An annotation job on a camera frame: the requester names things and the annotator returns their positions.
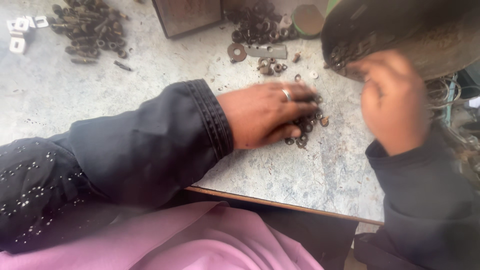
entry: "wooden table edge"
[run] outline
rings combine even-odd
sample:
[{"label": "wooden table edge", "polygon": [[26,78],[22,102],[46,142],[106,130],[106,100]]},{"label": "wooden table edge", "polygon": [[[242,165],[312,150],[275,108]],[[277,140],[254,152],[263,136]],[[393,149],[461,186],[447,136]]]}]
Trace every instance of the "wooden table edge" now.
[{"label": "wooden table edge", "polygon": [[315,209],[310,209],[310,208],[305,208],[305,207],[300,207],[300,206],[295,206],[295,205],[290,205],[290,204],[284,204],[284,203],[277,203],[277,202],[273,202],[273,201],[267,201],[267,200],[263,200],[263,199],[253,198],[253,197],[236,195],[236,194],[231,194],[231,193],[227,193],[227,192],[221,192],[221,191],[216,191],[216,190],[212,190],[212,189],[197,187],[197,186],[189,186],[189,187],[185,188],[185,190],[195,191],[195,192],[199,192],[199,193],[204,193],[204,194],[209,194],[209,195],[214,195],[214,196],[219,196],[219,197],[224,197],[224,198],[229,198],[229,199],[236,199],[236,200],[259,203],[259,204],[264,204],[264,205],[276,206],[276,207],[281,207],[281,208],[286,208],[286,209],[291,209],[291,210],[296,210],[296,211],[302,211],[302,212],[307,212],[307,213],[325,215],[325,216],[341,218],[341,219],[346,219],[346,220],[351,220],[351,221],[359,221],[359,222],[364,222],[364,223],[373,224],[373,225],[379,225],[379,226],[384,225],[384,223],[381,222],[381,221],[372,221],[372,220],[368,220],[368,219],[352,217],[352,216],[347,216],[347,215],[342,215],[342,214],[337,214],[337,213],[331,213],[331,212],[327,212],[327,211],[315,210]]}]

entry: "dark clothing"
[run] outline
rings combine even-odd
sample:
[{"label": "dark clothing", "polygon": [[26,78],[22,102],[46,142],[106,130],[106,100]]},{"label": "dark clothing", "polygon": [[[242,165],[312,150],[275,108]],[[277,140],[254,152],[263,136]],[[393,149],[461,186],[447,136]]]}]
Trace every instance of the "dark clothing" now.
[{"label": "dark clothing", "polygon": [[[120,206],[158,208],[232,150],[203,80],[170,85],[135,111],[1,146],[0,249],[78,238],[111,223]],[[435,139],[394,157],[374,142],[367,155],[385,191],[385,227],[356,238],[358,260],[370,269],[478,269],[476,195]]]}]

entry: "pile of nuts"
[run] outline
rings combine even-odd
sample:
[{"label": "pile of nuts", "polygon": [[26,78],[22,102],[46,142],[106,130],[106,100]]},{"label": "pile of nuts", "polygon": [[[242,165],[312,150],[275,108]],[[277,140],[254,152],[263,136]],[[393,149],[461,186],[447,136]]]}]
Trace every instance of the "pile of nuts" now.
[{"label": "pile of nuts", "polygon": [[232,33],[232,41],[261,45],[298,38],[298,32],[293,26],[277,30],[276,23],[280,23],[283,16],[274,13],[274,10],[274,4],[259,0],[252,9],[247,7],[242,11],[227,14],[227,19],[234,24],[240,24],[240,28]]},{"label": "pile of nuts", "polygon": [[71,39],[71,45],[65,48],[68,54],[76,54],[82,59],[72,59],[73,63],[95,63],[99,55],[98,48],[116,52],[118,57],[126,58],[123,27],[120,18],[128,16],[106,5],[103,0],[64,0],[69,7],[52,5],[58,15],[57,23],[50,28],[57,34],[64,34]]},{"label": "pile of nuts", "polygon": [[[318,105],[323,102],[323,98],[320,95],[315,96],[313,100]],[[296,143],[299,148],[305,148],[308,142],[307,133],[313,131],[313,127],[317,124],[317,122],[319,122],[322,127],[327,127],[329,124],[328,118],[328,116],[323,116],[322,110],[319,108],[315,114],[296,119],[293,121],[293,124],[300,128],[301,135],[296,140],[294,138],[286,138],[285,143],[288,145],[293,145]]]}]

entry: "sleeve cuff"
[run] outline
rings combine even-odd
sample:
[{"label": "sleeve cuff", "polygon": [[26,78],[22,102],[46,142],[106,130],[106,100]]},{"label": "sleeve cuff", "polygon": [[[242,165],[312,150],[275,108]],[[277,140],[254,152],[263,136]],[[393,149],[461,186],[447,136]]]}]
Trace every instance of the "sleeve cuff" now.
[{"label": "sleeve cuff", "polygon": [[205,80],[185,82],[212,142],[217,161],[233,151],[233,137],[227,117]]}]

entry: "green object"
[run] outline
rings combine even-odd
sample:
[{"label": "green object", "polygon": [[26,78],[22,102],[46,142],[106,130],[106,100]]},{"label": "green object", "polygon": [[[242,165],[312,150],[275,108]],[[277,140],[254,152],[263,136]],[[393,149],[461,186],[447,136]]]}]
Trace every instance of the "green object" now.
[{"label": "green object", "polygon": [[324,18],[315,5],[300,5],[293,11],[292,22],[300,38],[312,39],[322,31]]},{"label": "green object", "polygon": [[327,15],[332,11],[333,7],[341,0],[329,0],[327,5]]}]

